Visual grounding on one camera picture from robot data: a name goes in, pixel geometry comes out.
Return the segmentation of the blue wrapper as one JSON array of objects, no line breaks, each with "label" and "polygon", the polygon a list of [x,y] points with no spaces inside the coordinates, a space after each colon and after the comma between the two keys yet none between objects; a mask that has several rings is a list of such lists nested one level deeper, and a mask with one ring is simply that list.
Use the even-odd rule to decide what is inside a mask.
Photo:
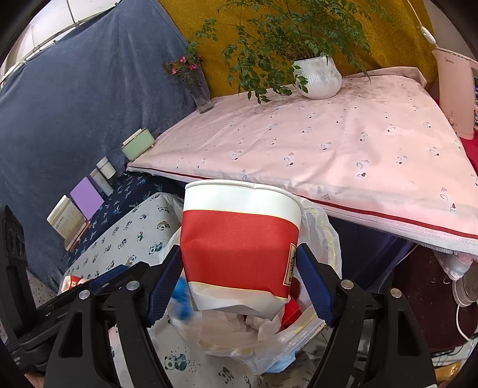
[{"label": "blue wrapper", "polygon": [[173,317],[181,321],[189,320],[193,314],[193,307],[189,287],[184,277],[179,277],[172,293],[172,300]]}]

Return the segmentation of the red white paper cup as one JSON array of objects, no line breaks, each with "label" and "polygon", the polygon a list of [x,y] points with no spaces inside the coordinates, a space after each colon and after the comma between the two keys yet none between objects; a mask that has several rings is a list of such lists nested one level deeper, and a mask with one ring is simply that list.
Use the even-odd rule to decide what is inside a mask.
[{"label": "red white paper cup", "polygon": [[72,275],[65,276],[65,278],[63,279],[62,286],[60,287],[59,292],[60,293],[66,292],[66,291],[71,290],[74,287],[78,286],[79,284],[86,283],[87,281],[88,281],[88,279],[85,279],[83,277],[72,276]]},{"label": "red white paper cup", "polygon": [[301,207],[283,189],[234,180],[186,185],[180,249],[198,311],[288,302]]}]

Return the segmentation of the white tissue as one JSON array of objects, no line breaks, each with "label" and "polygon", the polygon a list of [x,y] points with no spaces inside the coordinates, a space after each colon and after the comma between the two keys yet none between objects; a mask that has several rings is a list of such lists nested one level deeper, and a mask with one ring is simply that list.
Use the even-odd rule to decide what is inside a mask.
[{"label": "white tissue", "polygon": [[198,328],[203,340],[225,348],[245,348],[267,341],[279,333],[284,308],[273,319],[214,310],[198,315]]}]

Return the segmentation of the panda print tablecloth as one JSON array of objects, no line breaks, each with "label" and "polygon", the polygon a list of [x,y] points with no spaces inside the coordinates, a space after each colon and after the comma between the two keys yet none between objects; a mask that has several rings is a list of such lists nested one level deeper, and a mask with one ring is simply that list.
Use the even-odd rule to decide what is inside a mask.
[{"label": "panda print tablecloth", "polygon": [[97,221],[87,248],[66,270],[74,303],[53,349],[47,381],[61,366],[109,362],[122,387],[260,387],[281,372],[324,327],[311,303],[282,328],[285,312],[192,310],[180,237],[183,203],[156,193],[106,226]]}]

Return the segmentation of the beige book on stand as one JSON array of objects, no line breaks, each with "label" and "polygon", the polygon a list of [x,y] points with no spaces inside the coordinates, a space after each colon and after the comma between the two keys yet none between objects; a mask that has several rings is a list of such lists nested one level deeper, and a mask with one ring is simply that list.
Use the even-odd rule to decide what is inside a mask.
[{"label": "beige book on stand", "polygon": [[71,251],[88,227],[88,221],[76,204],[68,196],[63,195],[55,205],[47,222],[63,238],[64,248]]}]

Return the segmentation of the purple card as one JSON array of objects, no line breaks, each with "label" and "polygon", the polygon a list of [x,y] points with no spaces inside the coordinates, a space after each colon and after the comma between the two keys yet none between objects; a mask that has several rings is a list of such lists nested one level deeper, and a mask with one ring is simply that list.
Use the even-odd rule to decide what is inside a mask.
[{"label": "purple card", "polygon": [[88,177],[80,180],[71,190],[70,196],[87,220],[91,220],[104,203],[102,196],[97,192]]}]

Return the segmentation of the navy floral cloth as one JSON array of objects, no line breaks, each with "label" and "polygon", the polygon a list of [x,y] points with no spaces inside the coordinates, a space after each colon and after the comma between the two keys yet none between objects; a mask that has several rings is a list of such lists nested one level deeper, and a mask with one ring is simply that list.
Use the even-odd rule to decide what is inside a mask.
[{"label": "navy floral cloth", "polygon": [[90,226],[69,253],[68,264],[74,263],[101,234],[156,193],[170,193],[184,198],[185,184],[178,181],[136,172],[127,172],[119,179],[114,192],[93,215]]}]

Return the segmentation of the white tall tube bottle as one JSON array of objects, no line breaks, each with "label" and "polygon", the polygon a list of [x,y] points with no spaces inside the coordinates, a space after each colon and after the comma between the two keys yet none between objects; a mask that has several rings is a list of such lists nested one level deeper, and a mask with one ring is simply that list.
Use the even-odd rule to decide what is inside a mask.
[{"label": "white tall tube bottle", "polygon": [[113,187],[108,183],[106,178],[97,168],[90,173],[90,177],[107,197],[114,193]]}]

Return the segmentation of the white cylindrical jar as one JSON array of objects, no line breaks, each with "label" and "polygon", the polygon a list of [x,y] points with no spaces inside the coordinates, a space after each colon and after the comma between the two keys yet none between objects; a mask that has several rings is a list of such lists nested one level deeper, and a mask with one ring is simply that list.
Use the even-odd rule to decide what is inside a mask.
[{"label": "white cylindrical jar", "polygon": [[99,162],[97,162],[96,168],[108,180],[112,179],[116,175],[116,169],[107,157],[103,157]]}]

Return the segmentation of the mint green tissue box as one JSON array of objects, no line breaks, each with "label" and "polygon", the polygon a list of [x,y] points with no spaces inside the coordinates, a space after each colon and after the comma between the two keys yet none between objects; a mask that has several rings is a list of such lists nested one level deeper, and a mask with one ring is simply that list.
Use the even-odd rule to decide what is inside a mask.
[{"label": "mint green tissue box", "polygon": [[149,129],[138,129],[122,142],[122,153],[125,154],[130,162],[136,160],[141,154],[153,147],[155,138]]}]

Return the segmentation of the blue grey hanging blanket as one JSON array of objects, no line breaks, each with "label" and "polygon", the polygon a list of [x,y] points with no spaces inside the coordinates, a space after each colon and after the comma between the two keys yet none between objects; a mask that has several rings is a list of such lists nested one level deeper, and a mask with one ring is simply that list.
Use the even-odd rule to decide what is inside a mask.
[{"label": "blue grey hanging blanket", "polygon": [[1,203],[26,237],[28,268],[52,289],[67,269],[47,217],[137,129],[158,136],[196,108],[163,65],[185,39],[158,1],[122,1],[17,70],[1,89]]}]

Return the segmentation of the pink bed sheet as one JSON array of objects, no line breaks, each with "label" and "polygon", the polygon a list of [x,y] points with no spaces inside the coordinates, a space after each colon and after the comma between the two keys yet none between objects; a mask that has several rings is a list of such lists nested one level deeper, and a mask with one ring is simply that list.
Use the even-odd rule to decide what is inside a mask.
[{"label": "pink bed sheet", "polygon": [[415,68],[347,77],[326,99],[215,98],[128,165],[182,182],[281,187],[335,218],[477,253],[477,174]]}]

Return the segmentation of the mustard yellow hanging blanket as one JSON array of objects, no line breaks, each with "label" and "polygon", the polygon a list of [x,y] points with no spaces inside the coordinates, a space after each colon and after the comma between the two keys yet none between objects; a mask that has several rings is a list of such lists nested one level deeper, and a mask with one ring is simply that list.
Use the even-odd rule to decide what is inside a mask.
[{"label": "mustard yellow hanging blanket", "polygon": [[344,74],[392,66],[417,67],[437,79],[433,46],[416,17],[422,1],[162,1],[202,58],[213,96],[236,92],[258,102],[291,94],[299,60],[325,57]]}]

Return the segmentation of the potted green plant white pot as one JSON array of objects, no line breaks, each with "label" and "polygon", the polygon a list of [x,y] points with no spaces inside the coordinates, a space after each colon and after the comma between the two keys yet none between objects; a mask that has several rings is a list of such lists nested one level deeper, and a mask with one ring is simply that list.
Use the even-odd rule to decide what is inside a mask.
[{"label": "potted green plant white pot", "polygon": [[363,22],[388,19],[378,1],[224,1],[236,15],[233,42],[222,55],[229,82],[259,104],[269,92],[310,99],[335,96],[342,86],[333,57],[340,54],[364,71],[361,54],[370,52]]}]

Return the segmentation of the pink white appliance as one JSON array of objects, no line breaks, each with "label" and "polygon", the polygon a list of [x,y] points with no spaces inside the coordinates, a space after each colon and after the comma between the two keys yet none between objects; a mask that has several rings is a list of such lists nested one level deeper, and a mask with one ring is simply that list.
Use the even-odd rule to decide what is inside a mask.
[{"label": "pink white appliance", "polygon": [[459,137],[473,140],[477,131],[477,61],[445,48],[435,48],[439,105]]}]

